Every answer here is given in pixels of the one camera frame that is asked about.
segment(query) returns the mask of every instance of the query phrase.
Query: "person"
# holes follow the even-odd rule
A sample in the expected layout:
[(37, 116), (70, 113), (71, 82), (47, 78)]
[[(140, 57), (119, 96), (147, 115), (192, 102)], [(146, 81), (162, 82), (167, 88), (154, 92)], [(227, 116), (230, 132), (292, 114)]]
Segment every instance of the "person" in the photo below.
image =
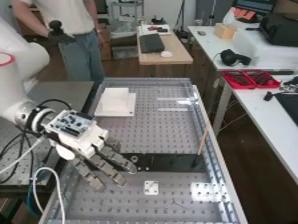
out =
[[(30, 11), (30, 5), (38, 8), (45, 25)], [(41, 36), (58, 43), (71, 81), (103, 80), (99, 45), (103, 39), (99, 34), (94, 0), (11, 0), (15, 18)], [(63, 34), (50, 35), (49, 23), (59, 21)]]

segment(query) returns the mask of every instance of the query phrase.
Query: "robotic finger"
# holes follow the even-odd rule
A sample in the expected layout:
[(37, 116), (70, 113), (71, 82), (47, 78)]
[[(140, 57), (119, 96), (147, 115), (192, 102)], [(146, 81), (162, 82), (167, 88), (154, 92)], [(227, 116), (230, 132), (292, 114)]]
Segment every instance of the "robotic finger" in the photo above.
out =
[(97, 151), (97, 154), (103, 157), (104, 159), (110, 160), (111, 163), (120, 166), (124, 171), (130, 174), (136, 173), (135, 165), (122, 157), (116, 152), (114, 152), (110, 148), (103, 147), (100, 150)]
[(89, 161), (119, 187), (124, 185), (126, 180), (123, 176), (115, 171), (114, 167), (98, 155), (94, 155), (89, 159)]
[(89, 167), (85, 165), (85, 163), (74, 158), (71, 161), (71, 164), (82, 176), (82, 178), (86, 180), (89, 185), (99, 192), (104, 190), (104, 184), (100, 182), (99, 178), (91, 173)]

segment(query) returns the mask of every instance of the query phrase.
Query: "white cable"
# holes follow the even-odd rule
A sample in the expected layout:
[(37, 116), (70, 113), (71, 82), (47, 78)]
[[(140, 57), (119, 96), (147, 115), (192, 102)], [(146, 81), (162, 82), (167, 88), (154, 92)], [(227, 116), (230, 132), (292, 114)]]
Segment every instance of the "white cable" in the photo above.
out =
[(23, 158), (25, 156), (30, 153), (30, 151), (37, 147), (37, 145), (43, 141), (43, 137), (39, 137), (34, 144), (31, 145), (31, 147), (25, 151), (25, 153), (19, 156), (19, 158), (17, 160), (14, 160), (13, 163), (10, 163), (10, 165), (7, 165), (1, 171), (0, 174), (5, 173)]
[(236, 119), (234, 119), (220, 130), (219, 130), (219, 132), (224, 129), (224, 128), (227, 128), (227, 126), (230, 126), (235, 121), (238, 121), (242, 117), (244, 117), (244, 115), (247, 115), (246, 113), (244, 114), (242, 114)]
[(62, 195), (61, 195), (61, 188), (59, 188), (59, 180), (58, 180), (58, 175), (55, 173), (55, 171), (49, 168), (49, 167), (41, 167), (33, 175), (33, 195), (34, 195), (34, 201), (37, 204), (37, 207), (39, 209), (39, 212), (43, 212), (43, 209), (41, 208), (39, 205), (39, 201), (38, 201), (38, 197), (37, 197), (37, 193), (35, 193), (35, 181), (37, 181), (37, 175), (39, 173), (39, 171), (46, 170), (49, 172), (51, 172), (51, 174), (54, 175), (54, 179), (55, 179), (55, 189), (57, 189), (57, 194), (58, 194), (58, 203), (59, 203), (59, 209), (61, 209), (61, 216), (62, 216), (62, 224), (65, 224), (65, 211), (63, 211), (63, 203), (62, 203)]

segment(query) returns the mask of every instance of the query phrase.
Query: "black object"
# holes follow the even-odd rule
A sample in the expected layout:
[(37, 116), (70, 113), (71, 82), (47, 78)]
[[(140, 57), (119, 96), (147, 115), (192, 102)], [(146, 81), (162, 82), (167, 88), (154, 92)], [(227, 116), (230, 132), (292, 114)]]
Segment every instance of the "black object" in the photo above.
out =
[(230, 49), (220, 52), (220, 60), (227, 66), (232, 66), (236, 62), (248, 65), (251, 62), (251, 58), (235, 54)]
[(268, 72), (269, 75), (293, 75), (295, 72), (291, 70), (287, 71), (269, 71)]
[(155, 17), (151, 19), (151, 23), (152, 23), (154, 25), (164, 25), (164, 24), (166, 24), (163, 18), (156, 19)]
[[(195, 154), (163, 154), (163, 153), (123, 153), (122, 156), (136, 166), (138, 172), (180, 172), (204, 173), (206, 166), (202, 155)], [(91, 170), (97, 168), (86, 161)]]
[(156, 28), (156, 32), (158, 33), (167, 33), (168, 30), (159, 27), (159, 28)]
[(164, 45), (158, 33), (140, 36), (139, 45), (142, 53), (162, 52), (164, 50)]
[(277, 93), (275, 97), (292, 121), (298, 125), (298, 94)]
[(49, 23), (49, 28), (51, 30), (49, 32), (49, 35), (47, 35), (49, 40), (55, 44), (58, 44), (58, 43), (63, 43), (63, 44), (73, 43), (75, 41), (75, 39), (63, 33), (63, 30), (61, 29), (61, 26), (62, 26), (62, 23), (57, 20), (53, 20)]
[(267, 92), (265, 96), (263, 97), (263, 100), (264, 101), (269, 101), (272, 99), (272, 93), (271, 92)]
[(284, 86), (298, 85), (298, 77), (295, 77), (291, 81), (283, 83)]
[(259, 25), (259, 30), (272, 45), (298, 47), (298, 14), (268, 14)]
[(238, 18), (236, 19), (239, 22), (242, 23), (248, 23), (248, 24), (252, 24), (252, 23), (259, 23), (259, 18), (256, 17), (256, 15), (253, 14), (252, 18), (251, 19), (246, 19), (246, 18)]
[(257, 31), (259, 29), (257, 28), (246, 28), (244, 30), (247, 30), (247, 31)]

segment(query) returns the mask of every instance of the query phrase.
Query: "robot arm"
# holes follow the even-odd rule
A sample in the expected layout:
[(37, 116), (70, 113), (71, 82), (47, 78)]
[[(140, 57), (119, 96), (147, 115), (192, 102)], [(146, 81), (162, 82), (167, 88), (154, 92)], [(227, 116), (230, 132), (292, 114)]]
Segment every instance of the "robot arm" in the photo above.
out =
[[(71, 161), (78, 173), (98, 191), (104, 189), (104, 185), (89, 170), (86, 160), (118, 186), (123, 186), (124, 178), (108, 162), (128, 173), (135, 173), (136, 168), (116, 153), (119, 142), (108, 136), (107, 130), (97, 126), (93, 117), (73, 110), (63, 110), (57, 114), (53, 109), (38, 106), (26, 96), (22, 80), (37, 73), (49, 62), (42, 47), (37, 44), (31, 46), (27, 51), (17, 52), (15, 56), (0, 52), (0, 116), (49, 139), (58, 155)], [(34, 65), (39, 58), (25, 57), (30, 49), (39, 51), (37, 55), (43, 57), (43, 63)]]

